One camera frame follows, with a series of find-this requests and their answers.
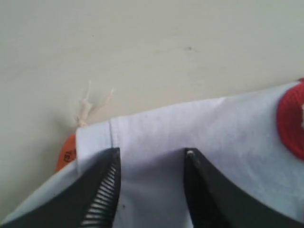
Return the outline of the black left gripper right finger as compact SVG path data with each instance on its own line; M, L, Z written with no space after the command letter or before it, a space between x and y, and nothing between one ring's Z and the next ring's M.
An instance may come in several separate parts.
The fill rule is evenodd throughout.
M198 149L186 148L184 192L195 228L302 228L304 224L251 197Z

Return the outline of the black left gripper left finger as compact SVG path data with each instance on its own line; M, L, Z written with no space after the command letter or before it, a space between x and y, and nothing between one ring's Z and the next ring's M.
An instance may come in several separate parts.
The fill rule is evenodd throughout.
M119 148L102 151L71 186L4 228L111 228L121 189Z

